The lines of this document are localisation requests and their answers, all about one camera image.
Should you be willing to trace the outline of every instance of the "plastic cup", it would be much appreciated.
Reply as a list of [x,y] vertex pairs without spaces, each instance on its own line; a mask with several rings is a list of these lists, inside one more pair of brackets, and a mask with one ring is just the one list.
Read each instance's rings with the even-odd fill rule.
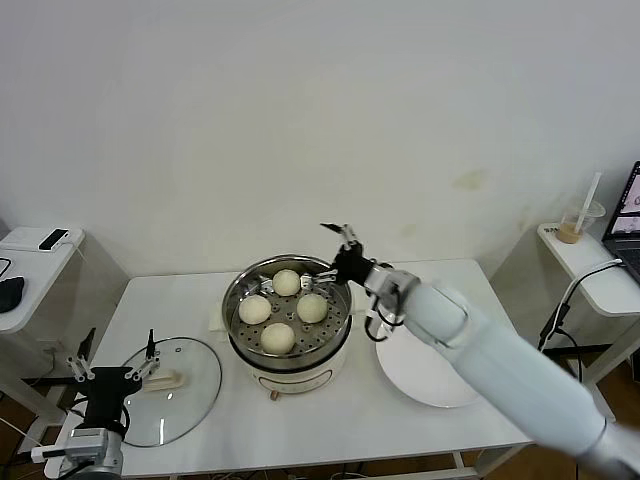
[[584,216],[582,226],[576,232],[576,223],[582,211],[582,202],[579,199],[571,202],[564,210],[562,220],[560,220],[560,226],[556,232],[558,240],[564,243],[576,243],[582,237],[582,234],[586,232],[591,225],[596,221],[596,218],[604,217],[607,211],[605,208],[595,200],[592,200],[587,208],[587,212]]

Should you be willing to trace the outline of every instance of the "glass lid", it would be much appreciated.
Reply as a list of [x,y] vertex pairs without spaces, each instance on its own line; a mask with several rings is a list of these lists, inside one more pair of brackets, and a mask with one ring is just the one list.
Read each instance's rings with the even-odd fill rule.
[[[124,365],[137,369],[145,349]],[[222,383],[222,367],[213,349],[188,337],[156,342],[160,367],[143,381],[143,388],[125,400],[131,424],[125,443],[155,447],[194,429],[211,411]]]

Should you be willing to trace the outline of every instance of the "laptop screen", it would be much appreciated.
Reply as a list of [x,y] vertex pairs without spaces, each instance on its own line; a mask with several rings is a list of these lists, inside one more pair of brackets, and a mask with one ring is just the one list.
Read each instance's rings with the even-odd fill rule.
[[633,166],[605,238],[631,235],[640,235],[640,162]]

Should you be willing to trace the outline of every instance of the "wall stain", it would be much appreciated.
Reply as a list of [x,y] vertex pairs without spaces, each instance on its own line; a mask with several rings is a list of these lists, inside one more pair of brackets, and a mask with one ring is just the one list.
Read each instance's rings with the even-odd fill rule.
[[489,172],[485,168],[479,168],[460,175],[453,181],[451,186],[458,190],[476,192],[482,190],[488,178]]
[[526,205],[522,209],[522,213],[520,214],[520,220],[518,220],[518,232],[523,233],[527,228],[529,228],[529,223],[531,222],[531,207]]
[[415,223],[408,223],[400,229],[400,236],[404,238],[414,237],[418,231],[418,225]]

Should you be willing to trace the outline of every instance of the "white plate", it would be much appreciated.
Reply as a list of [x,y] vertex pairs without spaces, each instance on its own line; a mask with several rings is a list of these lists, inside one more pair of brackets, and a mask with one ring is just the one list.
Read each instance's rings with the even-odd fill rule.
[[480,398],[449,362],[405,327],[389,334],[381,325],[378,336],[384,335],[389,339],[376,343],[380,365],[389,380],[414,400],[434,407],[453,408]]

